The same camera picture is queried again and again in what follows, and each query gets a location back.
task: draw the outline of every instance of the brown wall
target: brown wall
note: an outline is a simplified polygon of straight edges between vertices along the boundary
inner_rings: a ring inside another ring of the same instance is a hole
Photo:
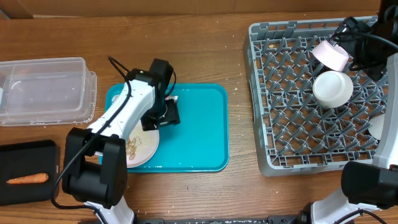
[[[0,0],[11,18],[244,12],[377,11],[380,0]]]

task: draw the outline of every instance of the tray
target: tray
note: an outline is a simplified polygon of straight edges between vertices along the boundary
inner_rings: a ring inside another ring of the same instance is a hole
[[[105,110],[123,84],[106,94]],[[181,123],[159,129],[154,156],[128,172],[218,172],[229,160],[228,97],[217,84],[176,84]]]
[[[370,26],[377,17],[359,17]],[[318,105],[312,83],[325,67],[312,49],[343,19],[252,24],[243,47],[254,108],[254,137],[260,171],[266,176],[314,174],[342,169],[348,161],[370,164],[378,141],[369,120],[383,114],[387,75],[378,82],[362,71],[348,103],[331,110]]]

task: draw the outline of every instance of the white plate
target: white plate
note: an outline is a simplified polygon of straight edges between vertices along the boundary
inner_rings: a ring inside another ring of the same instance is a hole
[[[137,167],[147,162],[156,152],[159,145],[159,130],[143,131],[141,121],[139,121],[131,132],[129,139],[132,141],[136,138],[136,156],[130,160],[130,155],[126,155],[127,168]]]

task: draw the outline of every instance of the plastic bin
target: plastic bin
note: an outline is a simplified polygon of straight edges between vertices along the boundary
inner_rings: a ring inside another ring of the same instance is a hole
[[[96,75],[82,58],[0,62],[0,125],[86,123],[93,119]]]
[[[377,17],[359,17],[370,26]],[[260,171],[266,176],[315,174],[342,169],[348,161],[370,164],[378,141],[366,130],[385,110],[387,75],[372,81],[362,71],[343,72],[354,83],[345,105],[325,110],[312,83],[325,69],[312,49],[344,19],[252,24],[243,45],[252,94],[254,137]]]

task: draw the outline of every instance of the blue tray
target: blue tray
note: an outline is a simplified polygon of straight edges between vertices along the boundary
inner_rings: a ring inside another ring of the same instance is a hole
[[[106,94],[105,110],[123,84]],[[159,129],[159,147],[145,164],[129,172],[218,172],[229,160],[228,97],[217,84],[176,84],[181,123]]]

